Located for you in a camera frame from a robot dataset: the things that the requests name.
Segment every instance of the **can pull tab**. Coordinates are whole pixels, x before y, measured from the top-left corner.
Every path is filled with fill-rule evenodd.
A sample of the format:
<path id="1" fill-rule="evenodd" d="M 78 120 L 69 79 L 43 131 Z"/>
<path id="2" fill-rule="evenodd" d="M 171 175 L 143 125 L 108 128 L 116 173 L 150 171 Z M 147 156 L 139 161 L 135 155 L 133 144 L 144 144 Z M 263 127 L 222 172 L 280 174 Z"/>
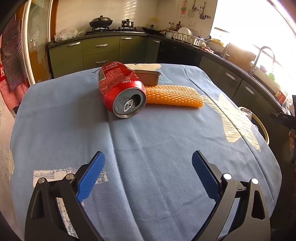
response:
<path id="1" fill-rule="evenodd" d="M 133 105 L 133 99 L 130 99 L 126 104 L 124 105 L 123 111 L 126 112 L 128 111 Z"/>

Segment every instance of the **brown tray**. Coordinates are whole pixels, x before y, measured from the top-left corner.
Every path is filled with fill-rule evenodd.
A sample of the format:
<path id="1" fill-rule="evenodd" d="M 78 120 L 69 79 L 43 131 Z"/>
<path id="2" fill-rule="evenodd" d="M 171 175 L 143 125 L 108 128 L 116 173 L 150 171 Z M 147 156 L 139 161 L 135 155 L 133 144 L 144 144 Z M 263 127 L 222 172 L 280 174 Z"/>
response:
<path id="1" fill-rule="evenodd" d="M 139 70 L 135 69 L 134 72 L 143 83 L 143 85 L 158 85 L 158 79 L 161 75 L 158 71 Z"/>

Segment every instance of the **dish rack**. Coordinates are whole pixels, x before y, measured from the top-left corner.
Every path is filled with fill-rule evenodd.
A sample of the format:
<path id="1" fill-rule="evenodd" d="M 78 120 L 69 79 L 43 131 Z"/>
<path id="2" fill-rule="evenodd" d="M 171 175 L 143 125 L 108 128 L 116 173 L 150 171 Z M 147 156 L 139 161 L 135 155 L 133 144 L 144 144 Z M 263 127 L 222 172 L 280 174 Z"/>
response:
<path id="1" fill-rule="evenodd" d="M 207 44 L 207 41 L 189 34 L 183 34 L 176 31 L 169 31 L 169 32 L 172 33 L 173 39 L 181 40 L 183 42 L 186 42 L 198 47 L 200 47 L 202 43 Z"/>

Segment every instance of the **cup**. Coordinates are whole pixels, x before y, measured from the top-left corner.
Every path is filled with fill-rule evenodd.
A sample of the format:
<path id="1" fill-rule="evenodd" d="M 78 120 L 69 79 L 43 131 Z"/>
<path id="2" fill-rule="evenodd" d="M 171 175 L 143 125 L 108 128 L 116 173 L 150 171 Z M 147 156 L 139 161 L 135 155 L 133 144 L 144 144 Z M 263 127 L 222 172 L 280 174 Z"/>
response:
<path id="1" fill-rule="evenodd" d="M 172 35 L 171 32 L 165 32 L 165 33 L 164 33 L 164 36 L 165 36 L 166 38 L 169 38 L 169 39 L 171 39 L 171 38 L 173 37 L 173 35 Z"/>

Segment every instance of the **wok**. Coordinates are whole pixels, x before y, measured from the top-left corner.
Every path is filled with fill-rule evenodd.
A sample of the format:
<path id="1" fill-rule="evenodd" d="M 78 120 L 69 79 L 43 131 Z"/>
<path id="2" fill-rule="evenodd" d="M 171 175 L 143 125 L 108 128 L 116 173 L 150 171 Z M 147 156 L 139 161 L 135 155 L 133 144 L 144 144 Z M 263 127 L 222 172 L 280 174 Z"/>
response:
<path id="1" fill-rule="evenodd" d="M 157 30 L 153 24 L 151 24 L 151 26 L 149 26 L 149 27 L 142 27 L 142 29 L 144 30 L 145 33 L 148 33 L 148 34 L 157 34 L 157 33 L 164 32 L 164 31 L 168 30 L 168 29 Z"/>
<path id="2" fill-rule="evenodd" d="M 94 18 L 91 22 L 89 22 L 89 25 L 92 28 L 106 28 L 109 27 L 112 24 L 113 20 L 108 17 L 103 17 L 101 15 L 99 18 Z"/>

